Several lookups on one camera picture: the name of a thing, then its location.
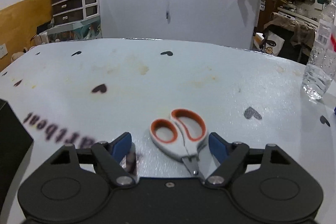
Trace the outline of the black box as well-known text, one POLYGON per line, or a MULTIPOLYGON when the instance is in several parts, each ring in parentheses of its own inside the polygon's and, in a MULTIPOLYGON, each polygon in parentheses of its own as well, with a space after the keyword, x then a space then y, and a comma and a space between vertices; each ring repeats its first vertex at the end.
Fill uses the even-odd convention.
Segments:
POLYGON ((33 143, 7 101, 0 104, 0 180, 3 206, 14 176, 33 143))

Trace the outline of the white cartoon tote bag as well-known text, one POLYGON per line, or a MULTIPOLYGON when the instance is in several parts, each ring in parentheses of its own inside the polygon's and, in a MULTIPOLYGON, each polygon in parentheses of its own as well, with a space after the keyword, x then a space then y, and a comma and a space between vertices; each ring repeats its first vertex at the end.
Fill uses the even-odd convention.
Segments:
POLYGON ((277 56, 284 44, 285 40, 273 32, 268 32, 262 42, 262 52, 277 56))

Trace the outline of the clear plastic water bottle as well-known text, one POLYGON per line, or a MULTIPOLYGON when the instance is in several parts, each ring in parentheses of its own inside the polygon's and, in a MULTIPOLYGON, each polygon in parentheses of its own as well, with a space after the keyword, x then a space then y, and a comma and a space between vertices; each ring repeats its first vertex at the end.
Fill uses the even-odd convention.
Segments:
POLYGON ((302 88, 313 100, 320 100, 335 77, 335 0, 323 9, 307 62, 302 88))

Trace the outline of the dark drawer cabinet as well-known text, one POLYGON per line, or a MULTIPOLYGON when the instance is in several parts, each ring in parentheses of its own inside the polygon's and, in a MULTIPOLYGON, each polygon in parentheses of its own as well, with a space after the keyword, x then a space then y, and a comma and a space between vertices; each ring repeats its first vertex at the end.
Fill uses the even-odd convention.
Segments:
POLYGON ((100 15, 99 0, 51 0, 55 26, 92 19, 100 15))

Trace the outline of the white wall socket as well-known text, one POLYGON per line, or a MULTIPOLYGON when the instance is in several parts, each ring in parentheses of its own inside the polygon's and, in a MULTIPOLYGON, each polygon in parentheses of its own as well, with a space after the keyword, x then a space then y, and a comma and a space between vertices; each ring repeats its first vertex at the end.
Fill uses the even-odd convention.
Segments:
POLYGON ((4 58, 8 54, 5 44, 0 45, 0 59, 4 58))

